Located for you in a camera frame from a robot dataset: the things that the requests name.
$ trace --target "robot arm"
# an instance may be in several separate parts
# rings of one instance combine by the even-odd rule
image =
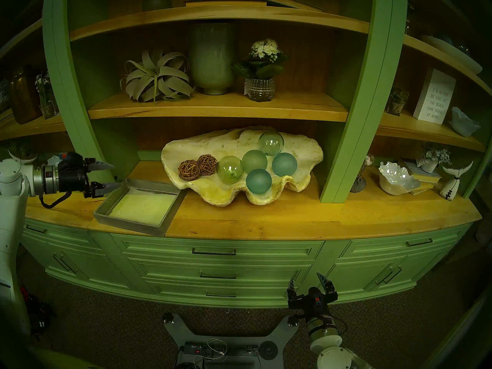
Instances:
[[[67,199],[72,191],[82,191],[85,198],[102,197],[120,184],[89,183],[87,173],[112,168],[94,158],[83,159],[75,152],[67,153],[58,166],[23,165],[15,158],[0,162],[0,307],[11,320],[17,321],[24,335],[30,334],[31,327],[17,285],[15,257],[22,237],[27,197],[38,195],[41,204],[48,209]],[[44,203],[43,194],[58,191],[65,194],[51,205]]]
[[[342,338],[328,304],[338,300],[338,293],[330,280],[318,273],[321,288],[311,287],[307,295],[297,295],[294,280],[290,280],[287,298],[290,309],[302,309],[303,314],[290,316],[289,325],[297,325],[299,318],[306,320],[311,340],[310,349],[318,355],[318,369],[373,369],[350,349],[340,348]]]

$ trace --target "rattan ball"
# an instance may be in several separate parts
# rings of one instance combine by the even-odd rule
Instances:
[[[193,181],[200,175],[198,162],[195,160],[183,161],[178,167],[178,175],[185,181]]]
[[[215,173],[217,159],[212,155],[201,155],[198,158],[198,169],[202,176],[210,176]]]

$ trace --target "clear glass ball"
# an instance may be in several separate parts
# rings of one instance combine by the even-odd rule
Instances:
[[[258,146],[267,156],[275,156],[283,149],[283,137],[275,131],[267,131],[258,140]]]
[[[246,186],[253,194],[263,194],[272,186],[272,176],[265,169],[252,170],[246,177]]]
[[[226,156],[217,164],[217,174],[225,184],[233,184],[241,179],[244,170],[241,160],[236,156]]]
[[[258,149],[248,150],[241,161],[246,174],[255,169],[267,169],[268,165],[267,157]]]
[[[279,153],[273,158],[272,170],[280,177],[292,176],[297,170],[297,160],[290,153]]]

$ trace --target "green cabinet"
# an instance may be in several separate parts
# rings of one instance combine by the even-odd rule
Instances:
[[[78,232],[80,230],[74,229],[73,238],[68,239],[76,240]],[[114,266],[103,250],[85,247],[73,248],[75,245],[69,247],[66,244],[66,239],[65,236],[60,238],[53,235],[47,237],[45,232],[33,233],[30,228],[27,228],[23,234],[22,244],[52,276],[77,284],[80,284],[81,281],[87,282],[94,287],[102,285],[121,289],[129,288],[128,280]]]
[[[335,285],[338,302],[416,285],[470,224],[427,233],[339,241],[206,241],[86,232],[26,221],[23,244],[57,278],[138,299],[208,307],[286,307],[299,293]]]

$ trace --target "wooden sign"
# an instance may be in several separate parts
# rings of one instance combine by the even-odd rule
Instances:
[[[418,120],[442,124],[455,89],[455,83],[455,78],[435,68],[430,68],[427,71],[424,87],[420,93],[413,117]]]

